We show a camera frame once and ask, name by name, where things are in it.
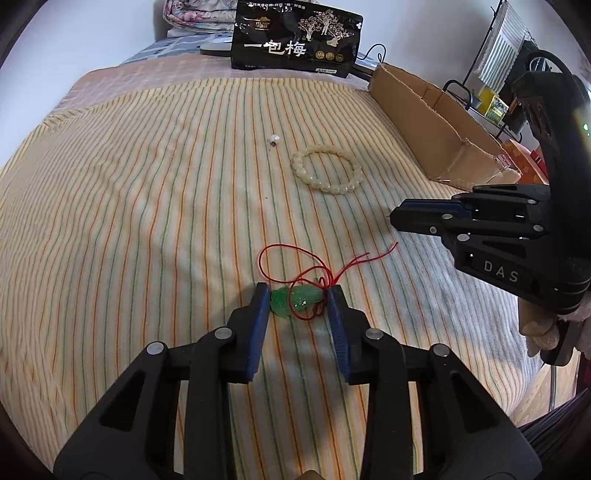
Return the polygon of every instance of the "red string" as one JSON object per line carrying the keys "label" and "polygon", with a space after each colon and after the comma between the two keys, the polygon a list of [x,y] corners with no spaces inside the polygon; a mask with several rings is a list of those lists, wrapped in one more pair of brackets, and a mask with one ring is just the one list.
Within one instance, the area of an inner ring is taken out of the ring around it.
{"label": "red string", "polygon": [[[368,262],[373,262],[375,260],[380,260],[383,257],[386,257],[387,255],[389,255],[396,247],[398,246],[398,242],[396,242],[393,246],[390,247],[390,249],[386,252],[383,253],[381,255],[378,255],[377,257],[372,257],[372,258],[364,258],[363,260],[361,260],[361,258],[363,257],[367,257],[369,255],[369,252],[365,252],[364,254],[361,255],[357,255],[356,257],[353,258],[353,260],[351,260],[349,263],[347,263],[337,274],[336,276],[333,275],[332,270],[326,265],[326,263],[324,263],[324,261],[318,256],[318,255],[314,255],[312,252],[306,250],[305,248],[301,248],[301,247],[297,247],[295,245],[289,245],[289,244],[271,244],[271,245],[267,245],[265,248],[262,249],[261,253],[259,254],[259,258],[258,258],[258,263],[259,263],[259,269],[261,270],[261,273],[263,275],[263,277],[265,277],[268,281],[270,282],[274,282],[274,283],[281,283],[281,284],[285,284],[285,285],[289,285],[289,289],[287,290],[287,304],[290,307],[290,311],[291,314],[300,319],[303,320],[305,322],[308,322],[312,319],[314,319],[317,316],[320,316],[324,313],[324,306],[326,305],[326,290],[329,287],[333,287],[335,286],[339,279],[341,278],[341,276],[350,268],[355,267],[357,265],[361,265],[364,263],[368,263]],[[274,247],[279,247],[279,248],[291,248],[293,250],[296,250],[298,252],[302,252],[310,257],[312,257],[314,260],[316,260],[317,262],[320,263],[320,265],[314,265],[310,268],[307,268],[306,270],[304,270],[303,272],[301,272],[298,276],[296,276],[296,278],[294,278],[293,280],[277,280],[276,278],[272,278],[270,277],[265,270],[262,267],[262,256],[265,254],[265,252],[271,248]],[[311,280],[308,280],[307,278],[304,278],[304,275],[307,275],[308,273],[314,271],[314,270],[323,270],[325,272],[325,275],[327,278],[325,278],[324,276],[319,277],[318,282],[313,282]],[[321,289],[323,291],[323,298],[322,301],[314,304],[314,306],[312,307],[312,315],[310,317],[303,317],[300,316],[293,308],[293,305],[291,304],[291,293],[293,292],[294,287],[296,286],[296,284],[298,282],[304,282],[310,285],[314,285],[315,287]]]}

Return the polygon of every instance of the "gold tree illustration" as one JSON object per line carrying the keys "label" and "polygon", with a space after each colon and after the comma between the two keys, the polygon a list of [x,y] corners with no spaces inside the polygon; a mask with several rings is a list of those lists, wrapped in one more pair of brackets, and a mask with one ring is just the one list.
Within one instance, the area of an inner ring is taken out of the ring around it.
{"label": "gold tree illustration", "polygon": [[328,33],[333,36],[333,38],[326,43],[331,47],[336,47],[339,43],[339,40],[342,38],[350,37],[352,34],[345,30],[343,24],[341,22],[332,23],[329,26]]}
{"label": "gold tree illustration", "polygon": [[300,20],[298,27],[306,32],[306,40],[310,41],[312,40],[312,33],[319,29],[320,24],[318,17],[308,17]]}
{"label": "gold tree illustration", "polygon": [[319,12],[317,16],[322,24],[323,35],[326,35],[328,33],[328,30],[332,24],[339,22],[339,19],[336,18],[336,15],[332,10],[327,10],[326,12]]}

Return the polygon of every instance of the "yellow box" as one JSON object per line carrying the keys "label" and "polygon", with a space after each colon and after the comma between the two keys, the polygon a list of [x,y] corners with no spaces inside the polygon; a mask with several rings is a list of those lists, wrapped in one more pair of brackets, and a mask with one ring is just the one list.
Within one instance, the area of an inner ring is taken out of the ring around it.
{"label": "yellow box", "polygon": [[497,125],[501,123],[501,120],[509,111],[509,105],[488,87],[484,87],[479,98],[482,103],[478,107],[478,111]]}

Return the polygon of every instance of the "metal rack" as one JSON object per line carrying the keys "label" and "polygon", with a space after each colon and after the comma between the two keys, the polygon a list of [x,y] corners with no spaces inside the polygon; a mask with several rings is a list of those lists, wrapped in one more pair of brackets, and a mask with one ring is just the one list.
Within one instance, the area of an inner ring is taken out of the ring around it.
{"label": "metal rack", "polygon": [[[485,45],[486,45],[486,41],[488,40],[489,35],[491,34],[491,31],[493,29],[493,26],[495,24],[495,20],[499,15],[499,11],[501,10],[501,6],[503,5],[503,3],[506,0],[499,0],[499,4],[497,5],[496,9],[493,10],[493,17],[492,17],[492,21],[491,24],[488,27],[488,31],[486,32],[486,35],[484,37],[484,39],[482,40],[482,44],[480,45],[480,48],[478,49],[478,53],[476,53],[476,56],[474,57],[474,61],[472,61],[472,64],[470,65],[470,68],[468,70],[468,72],[466,73],[466,76],[464,77],[463,81],[460,82],[459,80],[456,79],[452,79],[449,80],[443,87],[443,91],[447,92],[450,96],[454,97],[459,103],[461,103],[464,108],[466,109],[466,111],[474,111],[476,112],[479,117],[483,118],[485,121],[489,122],[491,125],[493,125],[494,127],[498,128],[499,131],[496,135],[493,135],[493,137],[496,140],[499,140],[502,134],[505,134],[509,137],[511,137],[513,140],[515,140],[516,142],[521,143],[521,141],[523,140],[523,135],[521,133],[519,133],[518,135],[514,132],[512,132],[511,130],[509,130],[509,128],[507,127],[505,122],[500,122],[500,123],[496,123],[492,120],[490,120],[488,117],[482,115],[476,108],[474,108],[473,105],[473,95],[472,92],[466,87],[466,82],[468,81],[468,79],[470,78],[470,74],[472,74],[472,71],[474,70],[474,67],[476,66],[476,62],[478,61],[478,58],[480,57],[480,54],[482,53],[482,50],[484,49]],[[465,92],[467,92],[468,97],[467,98],[463,98],[460,95],[458,95],[457,93],[453,93],[451,91],[449,91],[449,87],[451,85],[458,85],[460,86]]]}

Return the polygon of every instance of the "black snack bag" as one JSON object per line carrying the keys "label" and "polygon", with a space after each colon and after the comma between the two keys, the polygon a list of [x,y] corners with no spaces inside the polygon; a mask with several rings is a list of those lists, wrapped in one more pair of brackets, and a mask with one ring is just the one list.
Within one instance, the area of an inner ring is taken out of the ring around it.
{"label": "black snack bag", "polygon": [[304,70],[346,77],[359,50],[361,15],[297,0],[238,0],[232,68]]}

